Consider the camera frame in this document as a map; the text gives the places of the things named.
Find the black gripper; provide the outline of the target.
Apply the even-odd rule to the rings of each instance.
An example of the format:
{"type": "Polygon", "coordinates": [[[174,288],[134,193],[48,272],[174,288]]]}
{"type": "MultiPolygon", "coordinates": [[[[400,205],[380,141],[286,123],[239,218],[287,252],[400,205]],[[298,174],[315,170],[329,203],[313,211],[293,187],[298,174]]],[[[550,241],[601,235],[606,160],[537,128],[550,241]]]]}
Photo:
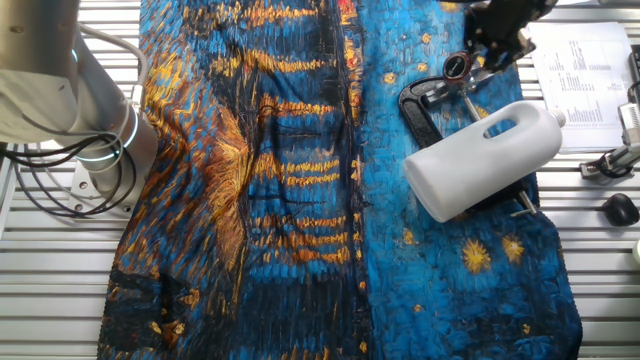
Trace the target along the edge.
{"type": "Polygon", "coordinates": [[[556,0],[472,1],[464,11],[466,50],[483,57],[487,71],[502,72],[536,49],[524,27],[555,6],[556,0]]]}

